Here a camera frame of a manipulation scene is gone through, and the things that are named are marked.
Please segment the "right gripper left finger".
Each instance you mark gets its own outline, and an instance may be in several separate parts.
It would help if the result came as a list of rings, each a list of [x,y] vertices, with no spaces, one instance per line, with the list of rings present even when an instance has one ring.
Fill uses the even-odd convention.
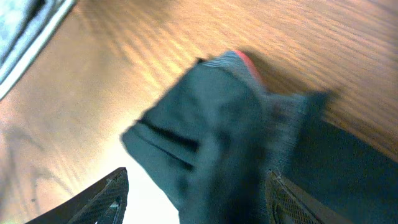
[[[122,224],[128,192],[127,169],[119,167],[27,224]]]

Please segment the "black leggings with red waistband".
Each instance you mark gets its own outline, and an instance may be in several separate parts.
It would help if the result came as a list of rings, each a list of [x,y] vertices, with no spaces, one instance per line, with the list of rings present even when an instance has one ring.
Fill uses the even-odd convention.
[[[328,98],[272,93],[229,50],[197,60],[121,140],[180,223],[270,223],[270,170],[353,223],[396,223],[397,163],[325,122]]]

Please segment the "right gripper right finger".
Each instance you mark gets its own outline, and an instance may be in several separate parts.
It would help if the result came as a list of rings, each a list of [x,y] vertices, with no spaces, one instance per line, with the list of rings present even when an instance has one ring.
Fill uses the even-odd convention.
[[[351,224],[279,173],[269,171],[265,182],[271,224]]]

